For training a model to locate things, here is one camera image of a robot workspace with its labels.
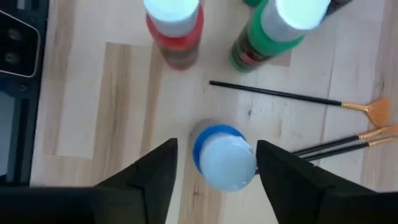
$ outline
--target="wooden table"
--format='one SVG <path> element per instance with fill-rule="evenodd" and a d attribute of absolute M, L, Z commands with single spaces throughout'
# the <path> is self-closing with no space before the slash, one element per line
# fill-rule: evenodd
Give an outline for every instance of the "wooden table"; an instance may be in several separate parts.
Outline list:
<path fill-rule="evenodd" d="M 246 75 L 228 50 L 249 18 L 241 1 L 207 0 L 198 63 L 162 60 L 138 0 L 51 0 L 33 185 L 93 185 L 178 138 L 167 223 L 276 223 L 259 177 L 233 194 L 211 189 L 192 162 L 189 134 L 204 118 L 293 151 L 373 128 L 359 112 L 208 85 L 240 83 L 368 103 L 393 97 L 398 122 L 395 0 L 355 0 L 292 52 Z M 398 189 L 397 144 L 316 161 L 374 190 Z"/>

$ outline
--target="black brush handle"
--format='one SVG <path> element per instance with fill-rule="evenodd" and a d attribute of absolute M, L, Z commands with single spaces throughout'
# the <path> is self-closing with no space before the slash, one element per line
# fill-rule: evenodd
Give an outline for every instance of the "black brush handle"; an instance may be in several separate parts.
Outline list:
<path fill-rule="evenodd" d="M 344 147 L 342 149 L 337 149 L 337 150 L 321 153 L 321 154 L 314 155 L 314 156 L 307 156 L 307 157 L 304 157 L 302 159 L 306 160 L 306 161 L 314 161 L 314 160 L 317 160 L 317 159 L 323 159 L 323 158 L 326 158 L 326 157 L 335 156 L 335 155 L 343 154 L 343 153 L 346 153 L 346 152 L 355 151 L 355 150 L 358 150 L 358 149 L 363 149 L 365 147 L 369 147 L 369 143 L 368 142 L 361 143 L 361 144 L 356 144 L 356 145 L 353 145 L 353 146 Z"/>
<path fill-rule="evenodd" d="M 222 87 L 226 87 L 226 88 L 233 88 L 233 89 L 237 89 L 237 90 L 246 90 L 246 91 L 251 91 L 251 92 L 255 92 L 255 93 L 262 93 L 262 94 L 281 96 L 281 97 L 291 98 L 291 99 L 296 99 L 296 100 L 309 101 L 309 102 L 313 102 L 313 103 L 321 103 L 324 105 L 341 106 L 340 101 L 328 100 L 328 99 L 323 99 L 323 98 L 318 98 L 318 97 L 303 96 L 303 95 L 298 95 L 298 94 L 293 94 L 293 93 L 284 93 L 281 91 L 266 90 L 266 89 L 260 89 L 260 88 L 250 87 L 250 86 L 242 86 L 242 85 L 235 85 L 235 84 L 230 84 L 230 83 L 223 83 L 223 82 L 218 82 L 218 81 L 210 81 L 209 84 L 215 85 L 215 86 L 222 86 Z"/>
<path fill-rule="evenodd" d="M 319 146 L 313 146 L 313 147 L 310 147 L 310 148 L 307 148 L 307 149 L 301 149 L 301 150 L 292 152 L 292 154 L 296 155 L 296 156 L 302 156 L 302 155 L 305 155 L 305 154 L 318 152 L 318 151 L 321 151 L 321 150 L 324 150 L 324 149 L 328 149 L 328 148 L 335 147 L 335 146 L 340 146 L 342 144 L 347 144 L 347 143 L 350 143 L 350 142 L 353 142 L 353 141 L 357 141 L 357 140 L 359 140 L 359 136 L 350 136 L 350 137 L 343 138 L 343 139 L 340 139 L 340 140 L 337 140 L 337 141 L 324 143 L 324 144 L 321 144 Z"/>

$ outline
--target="brush bristles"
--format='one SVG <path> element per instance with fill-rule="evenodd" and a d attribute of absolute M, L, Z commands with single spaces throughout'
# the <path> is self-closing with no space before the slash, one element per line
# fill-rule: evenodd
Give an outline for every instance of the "brush bristles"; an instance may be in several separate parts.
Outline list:
<path fill-rule="evenodd" d="M 369 105 L 367 112 L 370 120 L 377 127 L 383 127 L 391 117 L 391 103 L 389 98 L 382 98 Z"/>

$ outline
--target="white cap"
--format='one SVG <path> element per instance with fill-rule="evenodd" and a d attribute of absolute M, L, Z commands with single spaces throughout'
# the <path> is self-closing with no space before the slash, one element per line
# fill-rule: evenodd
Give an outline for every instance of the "white cap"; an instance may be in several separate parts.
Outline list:
<path fill-rule="evenodd" d="M 319 26 L 330 0 L 269 0 L 261 14 L 266 35 L 277 42 L 299 38 Z"/>
<path fill-rule="evenodd" d="M 144 0 L 156 29 L 167 37 L 182 37 L 194 28 L 199 0 Z"/>
<path fill-rule="evenodd" d="M 237 136 L 223 134 L 207 140 L 200 155 L 203 176 L 219 190 L 242 189 L 256 174 L 256 167 L 250 145 Z"/>

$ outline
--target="black machine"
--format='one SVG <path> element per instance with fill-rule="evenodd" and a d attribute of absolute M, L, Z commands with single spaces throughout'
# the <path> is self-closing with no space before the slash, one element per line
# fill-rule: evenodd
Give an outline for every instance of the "black machine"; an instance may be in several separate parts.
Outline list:
<path fill-rule="evenodd" d="M 0 0 L 0 186 L 28 185 L 49 0 Z"/>

